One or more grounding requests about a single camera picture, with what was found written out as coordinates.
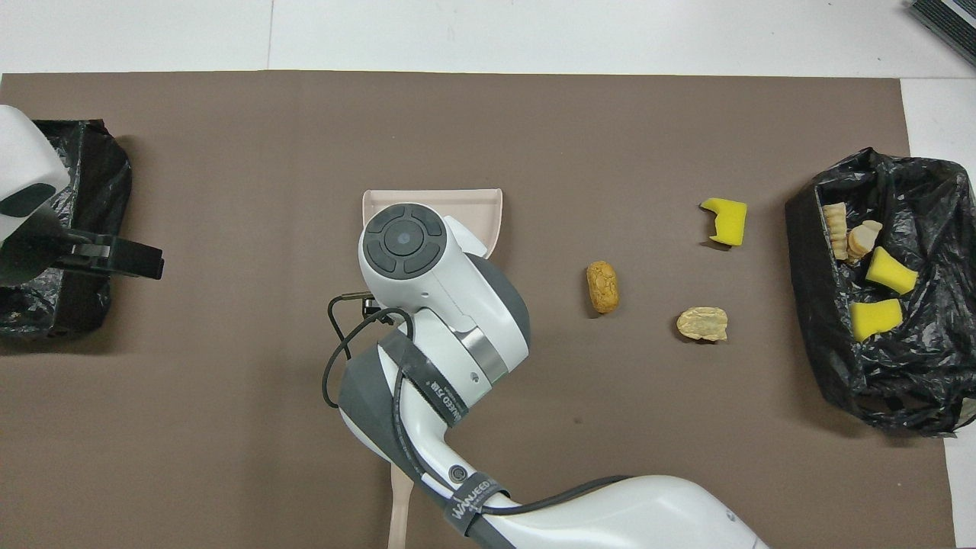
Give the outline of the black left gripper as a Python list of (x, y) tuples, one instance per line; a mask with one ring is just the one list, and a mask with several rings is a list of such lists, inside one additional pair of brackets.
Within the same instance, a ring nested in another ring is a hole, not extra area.
[(84, 242), (84, 230), (66, 228), (53, 210), (36, 210), (2, 243), (1, 285), (26, 284), (48, 268), (78, 271), (76, 264), (66, 260), (73, 255), (74, 246), (84, 271), (162, 278), (165, 260), (160, 248), (112, 234), (95, 234)]

